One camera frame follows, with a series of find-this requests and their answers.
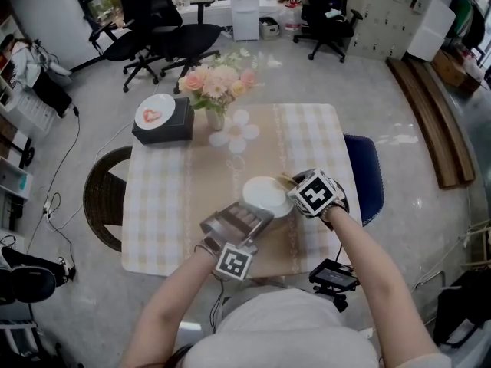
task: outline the white shirt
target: white shirt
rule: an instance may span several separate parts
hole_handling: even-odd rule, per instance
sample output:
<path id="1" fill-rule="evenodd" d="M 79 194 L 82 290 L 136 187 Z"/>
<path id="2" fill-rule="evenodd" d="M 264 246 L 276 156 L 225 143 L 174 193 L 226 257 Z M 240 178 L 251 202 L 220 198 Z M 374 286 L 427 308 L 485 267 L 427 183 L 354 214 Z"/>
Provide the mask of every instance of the white shirt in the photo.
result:
<path id="1" fill-rule="evenodd" d="M 32 88 L 41 73 L 39 54 L 24 42 L 15 42 L 11 61 L 14 64 L 14 76 L 23 86 Z"/>
<path id="2" fill-rule="evenodd" d="M 184 357 L 185 368 L 378 368 L 371 342 L 344 327 L 336 307 L 299 289 L 253 298 Z M 399 368 L 451 368 L 435 353 Z"/>

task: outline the flower vase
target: flower vase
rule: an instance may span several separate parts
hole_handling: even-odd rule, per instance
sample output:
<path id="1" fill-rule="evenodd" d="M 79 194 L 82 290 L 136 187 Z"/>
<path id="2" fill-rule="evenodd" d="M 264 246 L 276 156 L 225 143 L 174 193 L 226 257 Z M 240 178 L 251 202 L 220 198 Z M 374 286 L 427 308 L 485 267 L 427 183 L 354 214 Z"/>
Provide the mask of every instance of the flower vase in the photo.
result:
<path id="1" fill-rule="evenodd" d="M 213 109 L 206 109 L 206 119 L 208 120 L 208 125 L 215 131 L 223 130 L 223 126 L 225 125 L 225 115 L 218 114 Z"/>

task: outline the flower bouquet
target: flower bouquet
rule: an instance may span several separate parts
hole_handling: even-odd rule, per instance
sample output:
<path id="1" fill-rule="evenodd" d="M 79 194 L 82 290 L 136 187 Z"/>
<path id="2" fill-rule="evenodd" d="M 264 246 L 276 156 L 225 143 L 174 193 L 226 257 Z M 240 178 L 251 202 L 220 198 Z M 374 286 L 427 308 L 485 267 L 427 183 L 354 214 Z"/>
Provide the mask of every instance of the flower bouquet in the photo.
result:
<path id="1" fill-rule="evenodd" d="M 214 57 L 211 65 L 202 64 L 179 79 L 179 89 L 193 95 L 195 110 L 206 109 L 209 125 L 222 130 L 229 105 L 255 85 L 255 72 L 248 68 L 241 72 L 239 63 L 249 52 Z"/>

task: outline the plate with heart design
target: plate with heart design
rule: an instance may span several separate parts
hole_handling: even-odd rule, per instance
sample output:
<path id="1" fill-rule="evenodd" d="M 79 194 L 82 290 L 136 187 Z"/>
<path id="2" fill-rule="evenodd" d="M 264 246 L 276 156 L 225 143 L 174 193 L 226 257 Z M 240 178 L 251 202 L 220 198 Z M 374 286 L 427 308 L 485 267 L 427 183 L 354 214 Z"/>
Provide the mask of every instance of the plate with heart design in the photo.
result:
<path id="1" fill-rule="evenodd" d="M 140 104 L 135 123 L 142 130 L 154 130 L 174 114 L 176 101 L 169 94 L 154 94 Z"/>

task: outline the black cable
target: black cable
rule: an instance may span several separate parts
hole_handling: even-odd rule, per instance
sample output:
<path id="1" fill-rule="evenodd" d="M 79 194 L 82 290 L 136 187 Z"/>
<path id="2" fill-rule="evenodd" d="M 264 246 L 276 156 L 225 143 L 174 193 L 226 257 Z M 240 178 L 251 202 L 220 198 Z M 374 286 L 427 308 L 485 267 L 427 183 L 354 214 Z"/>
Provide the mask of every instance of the black cable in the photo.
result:
<path id="1" fill-rule="evenodd" d="M 51 180 L 51 184 L 49 185 L 48 191 L 46 192 L 46 198 L 44 199 L 44 202 L 43 202 L 43 212 L 41 214 L 41 217 L 39 218 L 38 224 L 36 225 L 36 229 L 34 230 L 34 233 L 32 234 L 31 241 L 29 242 L 29 245 L 28 245 L 28 249 L 25 252 L 26 254 L 29 253 L 29 248 L 31 247 L 32 241 L 34 240 L 34 237 L 36 236 L 36 232 L 38 231 L 39 225 L 41 224 L 41 221 L 43 219 L 43 216 L 44 216 L 44 204 L 48 200 L 49 192 L 51 191 L 51 187 L 53 186 L 54 179 L 56 178 L 56 175 L 58 174 L 58 171 L 60 170 L 61 165 L 66 160 L 66 158 L 67 158 L 68 154 L 70 153 L 71 149 L 73 149 L 74 146 L 75 146 L 75 144 L 77 143 L 78 136 L 80 135 L 80 117 L 79 116 L 77 116 L 77 122 L 78 122 L 78 131 L 77 131 L 77 136 L 75 137 L 74 144 L 72 144 L 71 147 L 70 147 L 70 149 L 68 149 L 67 153 L 64 155 L 63 159 L 61 160 L 60 165 L 58 165 L 58 168 L 56 169 L 56 172 L 54 172 L 53 179 Z"/>
<path id="2" fill-rule="evenodd" d="M 59 192 L 55 192 L 53 194 L 53 196 L 51 197 L 51 205 L 53 205 L 53 200 L 54 200 L 54 197 L 58 195 L 58 205 L 52 209 L 49 213 L 48 213 L 48 219 L 51 217 L 51 214 L 53 214 L 56 210 L 58 210 L 58 208 L 61 206 L 61 195 L 59 194 Z"/>
<path id="3" fill-rule="evenodd" d="M 223 280 L 220 280 L 220 288 L 221 288 L 221 291 L 220 291 L 220 295 L 218 296 L 218 300 L 217 300 L 218 304 L 216 304 L 215 310 L 213 311 L 213 327 L 215 329 L 215 332 L 216 332 L 217 315 L 219 313 L 220 304 L 222 303 L 223 292 L 225 291 L 225 288 L 223 287 Z"/>
<path id="4" fill-rule="evenodd" d="M 44 49 L 44 47 L 42 47 L 41 45 L 39 45 L 39 48 L 41 48 L 46 54 L 49 54 L 50 56 L 53 56 L 55 59 L 56 59 L 56 64 L 60 64 L 60 59 L 58 58 L 58 56 L 56 54 L 52 54 L 52 53 L 49 53 L 46 49 Z"/>
<path id="5" fill-rule="evenodd" d="M 65 239 L 65 240 L 68 242 L 68 244 L 70 245 L 70 256 L 71 256 L 71 263 L 72 263 L 73 267 L 76 267 L 76 266 L 75 266 L 75 260 L 74 260 L 74 254 L 73 254 L 73 251 L 72 251 L 72 244 L 71 244 L 70 239 L 69 239 L 67 236 L 65 236 L 63 233 L 61 233 L 59 229 L 56 229 L 56 228 L 55 228 L 55 226 L 54 226 L 54 225 L 51 223 L 51 220 L 50 220 L 50 219 L 48 219 L 48 223 L 49 223 L 49 225 L 51 225 L 51 226 L 53 227 L 53 229 L 54 229 L 56 232 L 58 232 L 58 233 L 61 235 L 61 237 L 63 237 L 63 238 L 64 238 L 64 239 Z"/>
<path id="6" fill-rule="evenodd" d="M 223 292 L 225 291 L 225 288 L 223 286 L 223 279 L 220 277 L 217 277 L 216 275 L 213 274 L 213 277 L 215 277 L 218 281 L 220 281 L 220 294 L 218 298 L 215 301 L 215 304 L 212 306 L 212 309 L 209 311 L 209 325 L 212 328 L 213 333 L 216 333 L 216 313 L 218 312 L 218 308 L 220 306 L 220 301 L 223 296 Z"/>
<path id="7" fill-rule="evenodd" d="M 8 237 L 12 237 L 14 239 L 14 241 L 11 242 L 10 244 L 5 244 L 3 241 Z M 14 247 L 14 249 L 15 249 L 15 243 L 16 242 L 17 242 L 17 239 L 15 238 L 14 235 L 6 235 L 6 236 L 3 236 L 2 238 L 0 238 L 0 245 L 3 245 L 4 247 L 8 247 L 8 248 Z"/>
<path id="8" fill-rule="evenodd" d="M 341 251 L 343 250 L 343 245 L 341 244 L 339 246 L 339 251 L 338 251 L 338 254 L 336 255 L 336 263 L 338 263 L 338 259 L 339 259 L 339 255 L 341 254 Z"/>

